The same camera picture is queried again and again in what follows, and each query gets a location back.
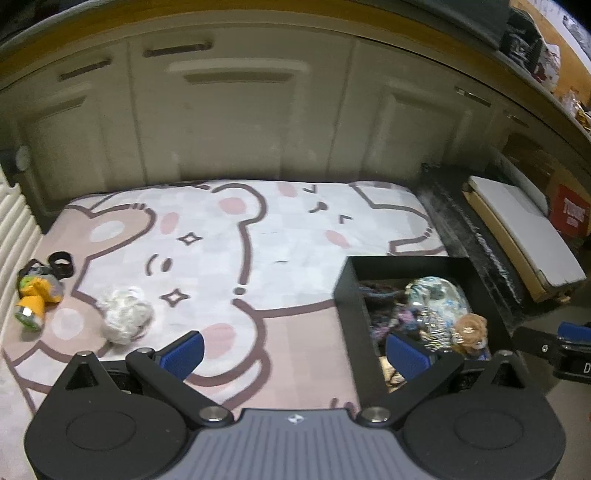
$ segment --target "cardboard box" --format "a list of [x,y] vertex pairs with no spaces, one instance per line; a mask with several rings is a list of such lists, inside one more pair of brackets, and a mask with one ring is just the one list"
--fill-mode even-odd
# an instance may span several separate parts
[[511,135],[502,153],[546,196],[548,219],[577,252],[591,233],[591,195],[558,160],[523,136]]

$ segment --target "sparkle pattern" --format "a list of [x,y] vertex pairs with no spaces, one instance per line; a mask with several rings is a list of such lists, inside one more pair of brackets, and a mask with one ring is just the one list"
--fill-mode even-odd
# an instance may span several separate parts
[[185,245],[187,245],[187,247],[202,239],[202,236],[197,236],[193,232],[185,233],[185,235],[177,238],[178,241],[184,243]]
[[181,301],[190,299],[191,297],[178,288],[175,288],[172,292],[166,295],[160,295],[158,298],[167,302],[171,308],[175,308]]

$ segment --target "cabinet handle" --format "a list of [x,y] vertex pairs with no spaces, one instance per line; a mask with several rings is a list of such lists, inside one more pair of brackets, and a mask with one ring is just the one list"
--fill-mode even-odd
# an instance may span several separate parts
[[491,103],[488,100],[485,100],[484,98],[479,97],[478,95],[474,95],[473,93],[467,92],[463,88],[456,86],[454,87],[454,90],[456,91],[456,93],[459,93],[460,95],[463,95],[464,97],[469,98],[470,100],[474,100],[475,102],[481,103],[482,105],[487,106],[488,108],[491,107]]
[[178,47],[156,48],[155,50],[144,50],[144,57],[159,57],[162,55],[172,55],[174,53],[187,53],[189,51],[211,50],[213,43],[196,43],[194,45],[179,45]]
[[518,116],[513,115],[512,113],[509,113],[507,110],[505,110],[505,115],[507,116],[507,118],[509,120],[513,120],[517,125],[521,125],[522,127],[525,127],[525,128],[529,128],[530,127],[521,118],[519,118]]
[[83,73],[88,73],[88,72],[92,72],[92,70],[98,70],[101,69],[103,67],[108,67],[109,65],[111,65],[113,63],[113,60],[111,59],[106,59],[106,60],[102,60],[102,61],[98,61],[96,63],[91,63],[90,65],[87,65],[86,67],[82,67],[76,70],[72,70],[71,72],[67,72],[67,73],[60,73],[57,78],[60,82],[63,82],[64,80],[67,79],[71,79],[74,77],[78,77],[78,75],[82,75]]

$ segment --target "metal screw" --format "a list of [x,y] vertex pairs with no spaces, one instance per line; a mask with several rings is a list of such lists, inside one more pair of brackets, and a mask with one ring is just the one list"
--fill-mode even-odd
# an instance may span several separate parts
[[371,423],[383,423],[390,418],[390,411],[384,407],[368,407],[361,412],[361,416]]
[[225,418],[227,418],[228,415],[230,415],[230,412],[224,407],[220,407],[219,405],[203,407],[201,410],[199,410],[199,416],[203,420],[210,421],[212,423],[222,421]]

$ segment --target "brown teddy bear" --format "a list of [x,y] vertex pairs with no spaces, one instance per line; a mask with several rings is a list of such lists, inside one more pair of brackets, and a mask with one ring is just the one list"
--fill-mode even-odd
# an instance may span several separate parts
[[468,313],[456,320],[454,328],[458,335],[464,340],[456,347],[459,353],[469,356],[478,356],[480,351],[486,347],[486,318]]

